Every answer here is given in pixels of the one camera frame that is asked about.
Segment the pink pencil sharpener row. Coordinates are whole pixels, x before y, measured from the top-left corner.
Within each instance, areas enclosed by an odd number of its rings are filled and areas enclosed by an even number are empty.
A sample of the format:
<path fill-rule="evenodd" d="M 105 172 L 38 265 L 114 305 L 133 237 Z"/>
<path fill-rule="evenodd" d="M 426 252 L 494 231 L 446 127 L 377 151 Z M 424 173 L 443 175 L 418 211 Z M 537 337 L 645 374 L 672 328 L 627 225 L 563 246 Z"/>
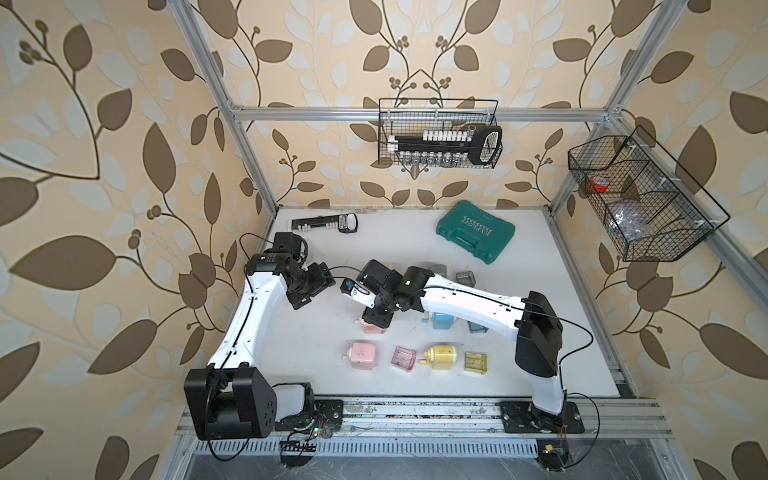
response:
<path fill-rule="evenodd" d="M 368 323 L 362 319 L 358 321 L 358 323 L 361 325 L 362 330 L 365 334 L 370 335 L 381 335 L 387 332 L 386 328 L 378 327 L 374 324 Z"/>
<path fill-rule="evenodd" d="M 356 370 L 371 371 L 376 366 L 377 347 L 370 342 L 353 342 L 343 359 Z"/>

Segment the pink clear sharpener tray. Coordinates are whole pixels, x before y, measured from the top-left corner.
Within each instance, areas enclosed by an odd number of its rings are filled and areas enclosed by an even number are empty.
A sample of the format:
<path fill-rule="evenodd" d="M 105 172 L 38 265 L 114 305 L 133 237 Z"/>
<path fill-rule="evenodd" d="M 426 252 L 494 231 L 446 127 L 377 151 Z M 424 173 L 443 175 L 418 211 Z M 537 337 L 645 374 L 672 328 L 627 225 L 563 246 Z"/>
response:
<path fill-rule="evenodd" d="M 391 365 L 404 372 L 411 372 L 416 364 L 417 352 L 415 350 L 396 346 L 391 358 Z"/>

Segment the pink pencil sharpener front row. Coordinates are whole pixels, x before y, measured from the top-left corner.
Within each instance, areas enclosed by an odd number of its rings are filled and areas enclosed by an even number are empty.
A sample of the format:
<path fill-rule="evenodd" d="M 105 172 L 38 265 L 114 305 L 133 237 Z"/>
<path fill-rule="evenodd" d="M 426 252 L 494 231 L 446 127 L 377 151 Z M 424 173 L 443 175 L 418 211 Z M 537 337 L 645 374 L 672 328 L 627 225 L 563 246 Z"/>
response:
<path fill-rule="evenodd" d="M 343 359 L 356 370 L 371 371 L 376 366 L 377 347 L 370 342 L 353 342 Z"/>

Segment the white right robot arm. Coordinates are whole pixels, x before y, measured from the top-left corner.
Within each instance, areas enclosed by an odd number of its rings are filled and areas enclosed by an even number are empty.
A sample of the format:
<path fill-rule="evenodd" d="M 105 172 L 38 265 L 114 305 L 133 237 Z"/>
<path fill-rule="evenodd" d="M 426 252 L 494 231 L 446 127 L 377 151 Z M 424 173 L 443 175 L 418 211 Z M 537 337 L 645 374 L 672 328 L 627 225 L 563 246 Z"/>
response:
<path fill-rule="evenodd" d="M 355 279 L 342 279 L 340 291 L 364 306 L 365 322 L 382 329 L 390 326 L 395 313 L 413 310 L 469 320 L 514 341 L 515 363 L 531 379 L 533 407 L 551 416 L 562 413 L 563 325 L 544 295 L 493 294 L 417 266 L 400 274 L 377 260 L 369 261 Z"/>

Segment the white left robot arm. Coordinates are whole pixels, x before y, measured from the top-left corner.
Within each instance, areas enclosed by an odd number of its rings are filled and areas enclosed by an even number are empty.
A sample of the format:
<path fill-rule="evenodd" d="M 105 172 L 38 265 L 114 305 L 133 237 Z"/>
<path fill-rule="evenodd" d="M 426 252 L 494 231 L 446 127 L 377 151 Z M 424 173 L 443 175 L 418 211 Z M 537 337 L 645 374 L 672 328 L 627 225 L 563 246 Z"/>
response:
<path fill-rule="evenodd" d="M 192 369 L 184 393 L 198 439 L 265 438 L 275 428 L 304 431 L 316 423 L 307 382 L 270 384 L 259 370 L 269 322 L 288 303 L 298 310 L 335 284 L 324 263 L 306 265 L 308 244 L 279 232 L 252 256 L 244 289 L 220 346 L 202 369 Z"/>

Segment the green pencil sharpener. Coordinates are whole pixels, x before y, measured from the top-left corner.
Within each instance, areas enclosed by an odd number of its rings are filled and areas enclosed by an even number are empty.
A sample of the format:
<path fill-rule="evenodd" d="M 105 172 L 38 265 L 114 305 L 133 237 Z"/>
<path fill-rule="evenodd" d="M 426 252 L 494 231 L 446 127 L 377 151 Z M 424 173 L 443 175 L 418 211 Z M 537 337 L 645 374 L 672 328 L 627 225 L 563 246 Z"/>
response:
<path fill-rule="evenodd" d="M 432 271 L 435 275 L 440 275 L 444 278 L 448 277 L 448 267 L 444 264 L 430 263 L 426 265 L 426 269 Z"/>

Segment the blue pencil sharpener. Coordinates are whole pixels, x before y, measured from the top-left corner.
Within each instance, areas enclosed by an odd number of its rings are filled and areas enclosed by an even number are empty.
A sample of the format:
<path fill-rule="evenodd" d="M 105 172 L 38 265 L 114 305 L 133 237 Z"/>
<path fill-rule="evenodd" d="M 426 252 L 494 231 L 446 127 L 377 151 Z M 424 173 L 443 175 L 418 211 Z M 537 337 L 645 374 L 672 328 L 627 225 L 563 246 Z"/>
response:
<path fill-rule="evenodd" d="M 450 330 L 455 322 L 453 315 L 429 312 L 422 322 L 430 325 L 434 330 Z"/>

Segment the clear grey sharpener tray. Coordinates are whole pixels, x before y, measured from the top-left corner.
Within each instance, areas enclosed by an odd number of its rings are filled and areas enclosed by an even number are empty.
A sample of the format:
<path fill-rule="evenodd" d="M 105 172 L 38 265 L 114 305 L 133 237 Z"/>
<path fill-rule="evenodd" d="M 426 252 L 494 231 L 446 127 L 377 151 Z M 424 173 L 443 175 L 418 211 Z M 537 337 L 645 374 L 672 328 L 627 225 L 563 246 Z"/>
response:
<path fill-rule="evenodd" d="M 464 286 L 476 286 L 476 278 L 471 270 L 458 271 L 455 274 L 455 281 Z"/>

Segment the yellow clear tray front row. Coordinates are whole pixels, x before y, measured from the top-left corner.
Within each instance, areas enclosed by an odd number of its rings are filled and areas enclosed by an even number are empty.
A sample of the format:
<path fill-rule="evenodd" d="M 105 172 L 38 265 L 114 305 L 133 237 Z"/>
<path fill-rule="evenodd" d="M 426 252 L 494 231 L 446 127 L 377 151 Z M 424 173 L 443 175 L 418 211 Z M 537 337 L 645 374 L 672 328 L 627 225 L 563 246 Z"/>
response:
<path fill-rule="evenodd" d="M 464 371 L 473 375 L 485 375 L 488 371 L 488 357 L 485 353 L 466 352 Z"/>

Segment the left circuit board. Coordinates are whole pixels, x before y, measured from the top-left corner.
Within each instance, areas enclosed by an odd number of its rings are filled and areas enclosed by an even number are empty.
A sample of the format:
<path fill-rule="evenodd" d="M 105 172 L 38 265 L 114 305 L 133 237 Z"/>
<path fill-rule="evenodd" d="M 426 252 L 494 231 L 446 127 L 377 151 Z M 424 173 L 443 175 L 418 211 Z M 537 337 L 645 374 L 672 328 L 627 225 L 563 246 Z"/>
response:
<path fill-rule="evenodd" d="M 283 440 L 279 442 L 279 461 L 288 469 L 299 468 L 315 456 L 317 445 L 307 441 Z"/>

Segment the right circuit board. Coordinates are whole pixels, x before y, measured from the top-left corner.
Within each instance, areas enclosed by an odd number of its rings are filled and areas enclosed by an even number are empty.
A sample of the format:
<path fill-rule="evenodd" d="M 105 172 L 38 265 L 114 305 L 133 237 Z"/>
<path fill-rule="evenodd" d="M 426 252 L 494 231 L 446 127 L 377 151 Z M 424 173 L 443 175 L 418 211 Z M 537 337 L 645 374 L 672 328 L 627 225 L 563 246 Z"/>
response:
<path fill-rule="evenodd" d="M 562 472 L 568 467 L 570 451 L 567 447 L 538 442 L 536 461 L 546 471 Z"/>

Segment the clear plastic bag in basket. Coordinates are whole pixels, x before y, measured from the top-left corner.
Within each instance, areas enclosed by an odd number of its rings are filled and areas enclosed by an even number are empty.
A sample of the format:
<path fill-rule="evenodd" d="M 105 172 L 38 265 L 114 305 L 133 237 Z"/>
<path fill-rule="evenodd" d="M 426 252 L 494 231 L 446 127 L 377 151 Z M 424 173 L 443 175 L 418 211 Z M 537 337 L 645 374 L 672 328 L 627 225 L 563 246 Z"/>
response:
<path fill-rule="evenodd" d="M 608 204 L 608 231 L 626 242 L 647 237 L 650 227 L 638 200 L 621 199 Z"/>

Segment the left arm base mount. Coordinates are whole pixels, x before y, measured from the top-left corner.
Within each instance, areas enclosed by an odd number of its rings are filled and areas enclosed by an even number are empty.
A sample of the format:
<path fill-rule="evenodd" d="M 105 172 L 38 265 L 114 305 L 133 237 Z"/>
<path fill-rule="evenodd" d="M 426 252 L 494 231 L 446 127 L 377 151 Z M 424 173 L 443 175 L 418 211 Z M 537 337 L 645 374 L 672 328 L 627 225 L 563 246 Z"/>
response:
<path fill-rule="evenodd" d="M 277 421 L 278 432 L 309 432 L 317 429 L 321 435 L 330 436 L 341 429 L 344 402 L 339 398 L 312 397 L 295 415 Z"/>

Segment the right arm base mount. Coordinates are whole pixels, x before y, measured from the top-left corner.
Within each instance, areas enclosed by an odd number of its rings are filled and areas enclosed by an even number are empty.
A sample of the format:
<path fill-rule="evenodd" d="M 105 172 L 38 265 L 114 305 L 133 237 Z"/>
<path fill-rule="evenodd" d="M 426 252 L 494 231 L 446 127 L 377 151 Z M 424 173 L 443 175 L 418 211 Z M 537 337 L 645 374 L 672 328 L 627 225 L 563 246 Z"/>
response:
<path fill-rule="evenodd" d="M 585 427 L 578 406 L 566 401 L 559 414 L 551 414 L 531 401 L 506 400 L 499 404 L 503 430 L 507 434 L 583 434 Z"/>

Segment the aluminium front rail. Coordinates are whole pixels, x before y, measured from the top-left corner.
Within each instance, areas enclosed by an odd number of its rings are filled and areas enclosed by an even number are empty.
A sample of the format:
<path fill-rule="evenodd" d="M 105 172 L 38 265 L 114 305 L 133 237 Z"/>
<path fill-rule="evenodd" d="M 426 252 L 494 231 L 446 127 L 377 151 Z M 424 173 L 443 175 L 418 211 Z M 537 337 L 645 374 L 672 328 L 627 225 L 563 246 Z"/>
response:
<path fill-rule="evenodd" d="M 533 424 L 523 399 L 496 397 L 318 396 L 321 432 L 347 437 L 501 437 L 567 440 L 671 439 L 654 400 L 585 398 L 572 393 L 563 425 Z"/>

